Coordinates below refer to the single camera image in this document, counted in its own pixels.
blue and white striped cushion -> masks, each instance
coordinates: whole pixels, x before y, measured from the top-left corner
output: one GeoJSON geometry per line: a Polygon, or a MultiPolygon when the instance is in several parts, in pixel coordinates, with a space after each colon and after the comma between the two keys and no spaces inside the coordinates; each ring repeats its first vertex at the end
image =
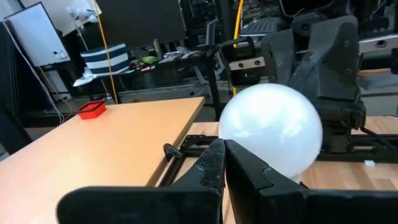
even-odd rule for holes
{"type": "MultiPolygon", "coordinates": [[[[129,68],[126,44],[115,44],[108,47],[113,74],[119,74],[129,68]]],[[[94,75],[109,75],[109,63],[104,47],[89,50],[80,54],[87,67],[94,75]]]]}

green object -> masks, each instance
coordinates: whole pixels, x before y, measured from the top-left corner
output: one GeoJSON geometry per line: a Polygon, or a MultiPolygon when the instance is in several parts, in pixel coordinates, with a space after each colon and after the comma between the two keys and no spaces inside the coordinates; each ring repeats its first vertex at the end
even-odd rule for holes
{"type": "Polygon", "coordinates": [[[140,62],[142,62],[146,65],[151,65],[151,64],[157,62],[157,57],[154,57],[154,56],[143,57],[140,59],[140,62]]]}

red tray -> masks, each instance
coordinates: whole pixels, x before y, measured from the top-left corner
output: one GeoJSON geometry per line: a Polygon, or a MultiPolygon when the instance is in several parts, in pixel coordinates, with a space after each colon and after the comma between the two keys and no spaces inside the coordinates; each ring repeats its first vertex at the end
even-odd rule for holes
{"type": "Polygon", "coordinates": [[[105,101],[98,100],[86,103],[79,108],[76,113],[79,114],[82,119],[91,119],[98,117],[101,113],[104,113],[104,111],[106,111],[105,101]]]}

white ball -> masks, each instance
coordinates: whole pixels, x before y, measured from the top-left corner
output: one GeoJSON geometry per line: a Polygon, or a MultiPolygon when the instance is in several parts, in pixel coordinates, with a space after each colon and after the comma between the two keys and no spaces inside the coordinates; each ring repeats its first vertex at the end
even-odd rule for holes
{"type": "Polygon", "coordinates": [[[218,134],[294,179],[317,158],[323,132],[319,115],[305,96],[265,83],[250,86],[229,101],[218,134]]]}

yellow cable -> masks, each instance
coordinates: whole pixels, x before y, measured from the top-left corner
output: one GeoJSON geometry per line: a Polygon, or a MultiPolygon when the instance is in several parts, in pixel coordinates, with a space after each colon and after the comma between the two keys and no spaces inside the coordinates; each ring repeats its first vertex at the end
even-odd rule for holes
{"type": "Polygon", "coordinates": [[[49,78],[45,75],[44,71],[42,70],[42,68],[39,66],[40,72],[42,73],[42,75],[44,76],[44,78],[47,80],[47,83],[50,85],[51,89],[57,94],[57,96],[69,107],[70,109],[70,114],[67,116],[67,119],[73,114],[74,110],[72,108],[72,106],[70,106],[70,104],[68,102],[66,102],[63,97],[61,96],[61,94],[55,89],[55,87],[51,84],[49,78]]]}
{"type": "MultiPolygon", "coordinates": [[[[244,0],[241,0],[239,2],[239,7],[238,7],[238,15],[236,16],[236,23],[235,23],[235,33],[234,33],[234,39],[237,39],[239,37],[239,26],[241,25],[241,15],[243,12],[243,2],[244,0]]],[[[232,92],[233,96],[236,95],[236,88],[232,87],[232,92]]]]}
{"type": "MultiPolygon", "coordinates": [[[[104,42],[104,48],[105,48],[105,52],[106,52],[106,56],[108,58],[108,65],[109,65],[109,74],[111,77],[111,84],[112,84],[112,90],[113,90],[113,95],[116,96],[116,89],[114,87],[114,82],[113,82],[113,74],[112,74],[112,65],[111,65],[111,57],[109,56],[109,51],[108,51],[108,45],[106,43],[106,39],[105,39],[105,34],[104,34],[104,30],[102,28],[102,23],[101,23],[101,19],[100,19],[100,15],[98,13],[98,5],[96,0],[93,0],[94,3],[94,8],[95,8],[95,16],[98,18],[98,26],[99,26],[99,30],[101,31],[101,36],[102,36],[102,41],[104,42]]],[[[118,104],[118,99],[115,97],[115,103],[118,104]]]]}

